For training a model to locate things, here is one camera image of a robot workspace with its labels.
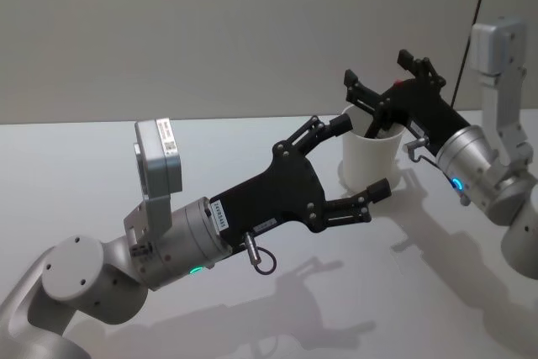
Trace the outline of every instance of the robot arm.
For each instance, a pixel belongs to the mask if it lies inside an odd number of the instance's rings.
[[[400,51],[398,64],[414,78],[381,95],[345,74],[347,100],[370,113],[366,137],[392,123],[417,138],[404,146],[412,161],[425,147],[451,181],[463,205],[473,202],[495,224],[509,227],[501,250],[524,276],[538,279],[538,190],[529,173],[532,147],[520,124],[521,86],[525,77],[525,25],[516,18],[472,28],[471,65],[483,87],[483,124],[469,125],[440,97],[445,80],[427,58]]]
[[[256,237],[290,220],[313,232],[369,222],[368,204],[390,196],[387,180],[351,198],[327,201],[306,155],[351,129],[347,115],[312,117],[272,148],[262,174],[213,198],[171,211],[182,190],[181,162],[168,119],[139,122],[134,145],[143,201],[124,220],[125,235],[109,243],[75,235],[47,251],[0,307],[0,358],[89,359],[61,337],[74,313],[107,324],[132,318],[157,290],[247,250],[259,273],[276,260]],[[262,271],[260,251],[273,259]]]

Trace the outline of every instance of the white cup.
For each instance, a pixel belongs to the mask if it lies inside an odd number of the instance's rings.
[[[368,185],[387,178],[394,187],[394,157],[404,129],[400,124],[393,124],[391,129],[379,135],[381,139],[368,139],[363,135],[372,123],[372,116],[355,105],[344,110],[348,114],[353,130],[343,134],[344,144],[343,176],[344,183],[353,192],[359,193]]]

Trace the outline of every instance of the table surface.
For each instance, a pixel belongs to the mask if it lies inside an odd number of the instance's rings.
[[[172,207],[265,170],[272,145],[305,119],[173,122],[184,191]],[[523,124],[537,145],[538,111]],[[0,126],[0,298],[49,246],[122,235],[141,199],[134,141],[132,122]],[[332,139],[309,155],[327,199],[347,194],[341,149]],[[401,151],[397,163],[398,185],[370,224],[315,235],[289,223],[261,236],[278,258],[273,275],[234,256],[151,293],[125,325],[77,314],[66,336],[94,359],[538,357],[538,282],[504,262],[504,229],[460,206],[435,168]]]

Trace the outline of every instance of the white label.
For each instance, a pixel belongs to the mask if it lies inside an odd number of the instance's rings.
[[[411,125],[409,126],[413,132],[415,132],[420,138],[424,138],[425,132],[422,130],[422,128],[419,127],[419,125],[411,121]]]
[[[272,218],[272,219],[269,219],[259,225],[257,225],[255,228],[254,228],[254,231],[255,233],[260,233],[262,232],[263,230],[268,230],[270,229],[271,227],[274,227],[277,225],[277,220],[275,218]]]
[[[159,128],[159,135],[161,136],[162,149],[165,155],[171,155],[177,153],[177,144],[174,139],[174,133],[171,131],[170,120],[168,118],[158,119],[157,128]]]
[[[222,231],[229,228],[226,214],[224,214],[224,208],[220,199],[211,203],[211,212],[213,212],[214,222],[217,225],[217,230]]]

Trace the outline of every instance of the gray wall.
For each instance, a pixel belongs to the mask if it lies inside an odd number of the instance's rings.
[[[403,47],[432,58],[449,98],[475,2],[0,0],[0,123],[331,114],[347,67],[384,90]],[[484,2],[484,17],[526,17],[535,41],[535,0]],[[471,75],[459,97],[479,105]]]

